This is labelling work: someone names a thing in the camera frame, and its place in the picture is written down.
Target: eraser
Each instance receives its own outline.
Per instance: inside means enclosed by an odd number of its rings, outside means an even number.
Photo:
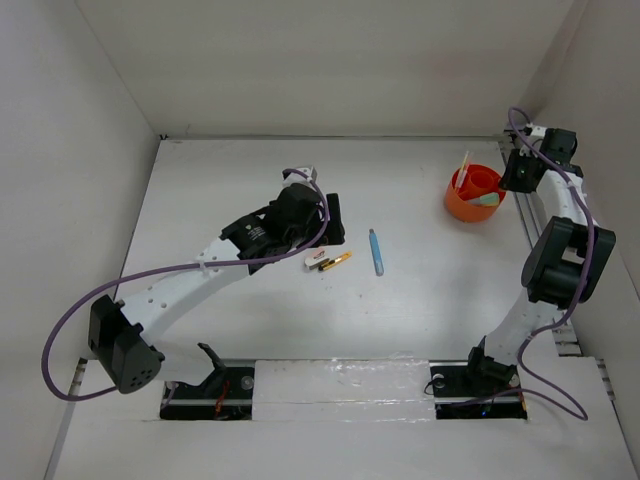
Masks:
[[[327,252],[324,248],[316,248],[311,255],[304,259],[304,264],[307,266],[309,270],[315,270],[320,265],[327,263],[329,261],[329,257],[327,256]]]

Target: orange container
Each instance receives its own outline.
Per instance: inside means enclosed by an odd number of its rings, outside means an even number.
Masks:
[[[444,196],[444,204],[449,213],[458,220],[468,223],[482,222],[489,218],[498,209],[507,192],[498,187],[500,175],[489,167],[484,165],[469,165],[467,169],[467,178],[465,178],[462,187],[456,192],[453,186],[458,178],[458,169],[451,177],[447,193]],[[484,207],[471,205],[468,200],[478,198],[487,193],[497,192],[500,197],[500,203],[495,207]]]

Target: white tabletop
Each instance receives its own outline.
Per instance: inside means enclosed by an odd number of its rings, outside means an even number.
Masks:
[[[302,258],[266,266],[191,311],[158,346],[196,357],[204,341],[223,358],[466,358],[515,301],[529,252],[511,195],[481,224],[444,209],[466,150],[504,170],[494,142],[162,142],[125,274],[194,258],[222,228],[274,199],[284,168],[309,164],[325,193],[340,194],[347,241],[330,251],[353,257],[322,274],[305,272]],[[383,277],[373,269],[370,228]]]
[[[501,321],[529,250],[511,195],[483,224],[444,210],[444,189],[466,150],[503,170],[490,142],[163,142],[125,273],[193,258],[226,225],[275,198],[283,168],[305,164],[316,166],[325,192],[341,196],[347,243],[332,253],[354,254],[323,274],[290,259],[222,290],[167,332],[158,345],[168,354],[163,371],[201,381],[210,364],[199,341],[223,358],[387,360],[260,361],[250,422],[161,421],[159,381],[83,402],[56,480],[635,478],[595,362],[558,357],[550,336],[532,343],[529,366],[576,396],[589,422],[528,395],[526,422],[435,420],[433,400],[422,394],[424,359],[465,358]],[[385,262],[380,278],[369,228]],[[557,397],[526,374],[522,383]],[[109,384],[90,362],[82,393]]]

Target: blue marker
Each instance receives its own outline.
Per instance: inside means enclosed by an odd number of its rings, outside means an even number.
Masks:
[[[373,228],[369,229],[369,243],[371,244],[371,253],[373,254],[373,265],[376,268],[376,275],[381,277],[384,275],[384,267],[382,266],[378,237],[376,236],[376,232],[373,231]]]

